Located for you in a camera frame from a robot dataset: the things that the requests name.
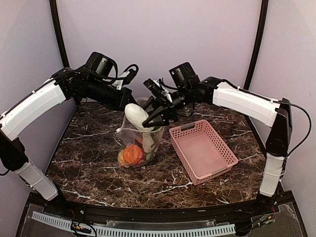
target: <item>plastic bag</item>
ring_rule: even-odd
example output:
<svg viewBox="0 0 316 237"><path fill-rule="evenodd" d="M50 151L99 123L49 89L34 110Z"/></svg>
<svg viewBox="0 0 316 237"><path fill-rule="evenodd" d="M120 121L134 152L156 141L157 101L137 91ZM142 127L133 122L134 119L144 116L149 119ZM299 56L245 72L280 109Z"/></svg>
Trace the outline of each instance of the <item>plastic bag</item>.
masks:
<svg viewBox="0 0 316 237"><path fill-rule="evenodd" d="M136 99L140 106L143 106L147 100L145 97ZM124 116L123 124L116 132L116 137L123 142L118 154L119 165L128 168L150 162L156 155L163 131L163 126L155 127L150 132L140 131Z"/></svg>

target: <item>orange vegetable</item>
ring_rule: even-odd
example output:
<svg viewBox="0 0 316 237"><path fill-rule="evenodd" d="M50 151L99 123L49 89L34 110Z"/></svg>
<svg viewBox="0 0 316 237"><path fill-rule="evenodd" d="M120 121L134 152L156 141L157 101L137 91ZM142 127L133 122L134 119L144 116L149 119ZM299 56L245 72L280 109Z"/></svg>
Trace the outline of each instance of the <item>orange vegetable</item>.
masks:
<svg viewBox="0 0 316 237"><path fill-rule="evenodd" d="M124 150L124 161L128 164L138 164L145 159L144 149L137 145L128 145Z"/></svg>

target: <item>dark marble surface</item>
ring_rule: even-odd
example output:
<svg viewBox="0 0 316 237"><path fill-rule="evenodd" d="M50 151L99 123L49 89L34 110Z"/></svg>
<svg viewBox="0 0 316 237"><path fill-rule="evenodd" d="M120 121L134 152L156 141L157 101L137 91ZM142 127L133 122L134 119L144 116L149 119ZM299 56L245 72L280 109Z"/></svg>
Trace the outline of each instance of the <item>dark marble surface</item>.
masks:
<svg viewBox="0 0 316 237"><path fill-rule="evenodd" d="M48 176L67 200L132 208L187 208L255 199L265 158L243 115L229 109L197 105L189 118L170 127L208 120L239 159L226 174L192 185L165 128L156 157L146 166L118 166L120 141L115 130L122 112L98 103L79 107L49 166Z"/></svg>

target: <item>cable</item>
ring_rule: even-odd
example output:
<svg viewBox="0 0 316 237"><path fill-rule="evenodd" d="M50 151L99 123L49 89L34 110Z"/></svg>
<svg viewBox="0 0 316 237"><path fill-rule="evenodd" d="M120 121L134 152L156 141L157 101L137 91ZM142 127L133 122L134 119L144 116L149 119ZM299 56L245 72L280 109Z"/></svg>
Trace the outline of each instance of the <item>cable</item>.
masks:
<svg viewBox="0 0 316 237"><path fill-rule="evenodd" d="M235 86L234 84L232 84L230 81L228 81L228 80L226 80L226 79L223 79L223 81L226 82L227 84L229 84L229 85L230 85L231 87L233 87L234 89L238 89L238 87ZM245 89L241 89L241 88L239 88L239 90L242 91L242 92L251 94L251 95L253 95L253 96L259 97L259 98L261 98L261 99L271 101L270 98L264 97L264 96L262 96L262 95L255 94L255 93L253 93L253 92L251 92L251 91L248 91L248 90L245 90ZM307 118L308 118L308 120L309 120L309 125L310 125L310 127L309 127L309 130L308 130L306 136L287 154L287 157L289 157L289 156L292 154L292 152L295 151L303 142L305 142L305 140L306 140L306 139L308 138L308 136L310 135L311 130L312 130L312 119L311 119L309 113L308 113L305 109L303 109L301 106L299 106L299 105L295 105L295 104L292 104L292 103L286 103L286 102L283 102L283 101L274 101L274 100L273 100L273 102L276 103L276 104L283 104L283 105L288 105L288 106L296 107L296 108L300 109L301 111L303 111L303 112L306 114L306 116L307 116Z"/></svg>
<svg viewBox="0 0 316 237"><path fill-rule="evenodd" d="M301 106L298 106L298 105L295 105L295 104L292 104L292 103L282 102L282 101L274 101L274 103L296 107L296 108L300 109L301 111L303 111L306 114L306 116L307 116L307 118L309 120L310 127L308 129L308 132L307 132L306 136L287 154L287 157L289 157L292 154L292 152L295 151L303 142L305 142L305 140L310 135L311 130L312 130L312 119L311 119L309 113L305 109L303 109Z"/></svg>
<svg viewBox="0 0 316 237"><path fill-rule="evenodd" d="M9 173L9 170L7 170L5 173L3 173L3 174L1 174L0 173L0 176L5 176L5 175L7 175Z"/></svg>
<svg viewBox="0 0 316 237"><path fill-rule="evenodd" d="M126 72L128 69L130 69L130 68L132 68L132 67L134 67L134 68L136 69L136 72L139 71L139 67L138 67L136 64L131 64L131 65L129 65L129 66L124 70L124 72Z"/></svg>
<svg viewBox="0 0 316 237"><path fill-rule="evenodd" d="M170 90L178 90L178 88L175 88L175 87L172 87L172 86L169 86L169 85L166 85L164 82L163 82L163 78L162 79L158 79L158 82L159 82L159 85L160 86L164 86Z"/></svg>

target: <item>black cable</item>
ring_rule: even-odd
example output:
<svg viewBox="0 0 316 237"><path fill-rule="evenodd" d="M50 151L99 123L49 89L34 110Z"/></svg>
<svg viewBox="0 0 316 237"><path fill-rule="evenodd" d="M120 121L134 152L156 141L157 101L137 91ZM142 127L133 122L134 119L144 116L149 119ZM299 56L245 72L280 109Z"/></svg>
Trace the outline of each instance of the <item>black cable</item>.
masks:
<svg viewBox="0 0 316 237"><path fill-rule="evenodd" d="M290 154L292 154L293 151L295 151L303 142L305 142L305 140L310 135L311 130L312 130L312 119L311 119L311 116L309 115L309 113L305 109L303 109L301 106L298 106L298 105L295 105L295 104L292 104L292 103L282 102L282 101L274 101L274 103L296 107L296 108L300 109L301 111L303 111L306 114L306 116L307 116L307 118L309 120L310 127L308 129L308 132L307 132L306 136L287 154L287 156L290 156Z"/></svg>
<svg viewBox="0 0 316 237"><path fill-rule="evenodd" d="M175 87L172 87L172 86L169 86L169 85L166 85L164 82L163 82L163 78L162 79L158 79L158 82L159 82L159 85L161 86L164 86L170 90L178 90L178 88L175 88Z"/></svg>
<svg viewBox="0 0 316 237"><path fill-rule="evenodd" d="M226 80L226 79L223 79L223 81L226 82L226 83L228 83L228 84L229 84L231 87L233 87L234 89L238 89L238 87L235 86L234 84L232 84L230 81L228 81L228 80ZM251 94L251 95L253 95L253 96L259 97L259 98L261 98L261 99L271 101L271 99L269 99L269 98L267 98L267 97L264 97L264 96L262 96L262 95L258 95L258 94L256 94L256 93L253 93L253 92L251 92L251 91L248 91L248 90L245 90L245 89L241 89L241 88L239 88L239 90L242 91L242 92L244 92L244 93ZM309 127L309 130L308 130L306 136L287 154L287 157L288 157L288 156L290 156L290 154L292 154L292 152L295 151L303 142L305 142L305 140L306 140L306 139L308 138L308 136L310 135L311 130L312 130L312 119L311 119L309 113L308 113L305 109L303 109L301 106L299 106L299 105L295 105L295 104L292 104L292 103L286 103L286 102L282 102L282 101L274 101L274 100L273 100L272 102L273 102L273 103L276 103L276 104L284 104L284 105L289 105L289 106L296 107L296 108L300 109L301 111L303 111L303 112L306 114L306 116L307 116L307 118L308 118L308 120L309 120L309 125L310 125L310 127Z"/></svg>
<svg viewBox="0 0 316 237"><path fill-rule="evenodd" d="M3 174L1 174L0 173L0 176L5 176L5 175L7 175L9 173L9 170L7 170L5 173L3 173Z"/></svg>
<svg viewBox="0 0 316 237"><path fill-rule="evenodd" d="M129 65L129 66L124 70L124 72L126 72L128 69L130 69L130 68L132 68L132 67L134 67L134 68L136 69L136 72L139 71L139 67L138 67L136 64L131 64L131 65Z"/></svg>
<svg viewBox="0 0 316 237"><path fill-rule="evenodd" d="M260 51L260 46L261 46L261 41L262 41L262 36L263 36L263 31L265 28L265 23L266 23L266 18L267 18L267 12L268 12L268 0L262 0L261 2L261 9L260 9L260 16L259 16L259 23L258 23L258 29L257 29L257 34L256 34L256 40L255 44L253 46L253 51L251 55L251 60L248 68L248 73L246 76L246 80L244 83L243 88L246 90L249 90L251 80L253 78L253 74L256 68L258 56L259 56L259 51Z"/></svg>

